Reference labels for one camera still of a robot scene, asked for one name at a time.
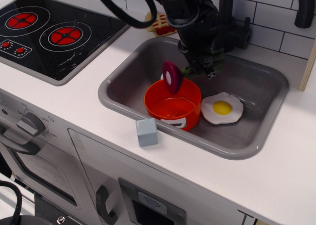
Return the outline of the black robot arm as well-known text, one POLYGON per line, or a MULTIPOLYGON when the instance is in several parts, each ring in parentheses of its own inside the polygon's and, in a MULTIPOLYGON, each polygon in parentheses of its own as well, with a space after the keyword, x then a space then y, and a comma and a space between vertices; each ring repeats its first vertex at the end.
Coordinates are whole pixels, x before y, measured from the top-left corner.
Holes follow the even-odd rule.
POLYGON ((164 8, 167 23, 180 37, 179 51, 194 74, 211 78, 215 57, 212 42, 219 32, 219 11, 212 0, 157 0, 164 8))

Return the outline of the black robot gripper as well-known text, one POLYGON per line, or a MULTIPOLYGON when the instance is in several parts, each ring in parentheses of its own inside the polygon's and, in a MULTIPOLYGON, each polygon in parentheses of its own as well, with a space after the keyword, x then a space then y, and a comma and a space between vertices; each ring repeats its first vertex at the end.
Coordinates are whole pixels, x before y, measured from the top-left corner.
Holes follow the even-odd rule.
POLYGON ((216 9, 181 14, 176 18, 179 32, 179 51, 191 66, 194 77, 215 75, 212 42, 218 34, 219 13, 216 9))

